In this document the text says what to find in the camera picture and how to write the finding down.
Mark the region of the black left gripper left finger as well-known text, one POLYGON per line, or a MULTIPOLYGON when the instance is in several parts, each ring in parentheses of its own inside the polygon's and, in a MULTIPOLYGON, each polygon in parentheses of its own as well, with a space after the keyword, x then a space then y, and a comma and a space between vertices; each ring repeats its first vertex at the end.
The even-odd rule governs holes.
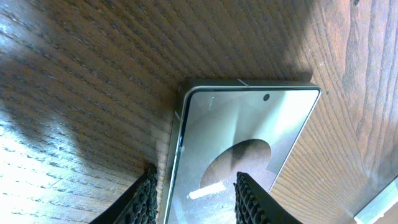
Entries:
POLYGON ((109 208, 90 224, 156 224, 157 169, 149 166, 109 208))

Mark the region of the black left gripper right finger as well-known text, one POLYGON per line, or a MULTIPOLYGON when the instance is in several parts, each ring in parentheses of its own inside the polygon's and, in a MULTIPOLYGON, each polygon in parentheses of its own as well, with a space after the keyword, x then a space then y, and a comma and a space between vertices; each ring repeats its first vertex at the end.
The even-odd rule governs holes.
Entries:
POLYGON ((249 174, 237 172, 235 188, 236 223, 302 224, 277 203, 249 174))

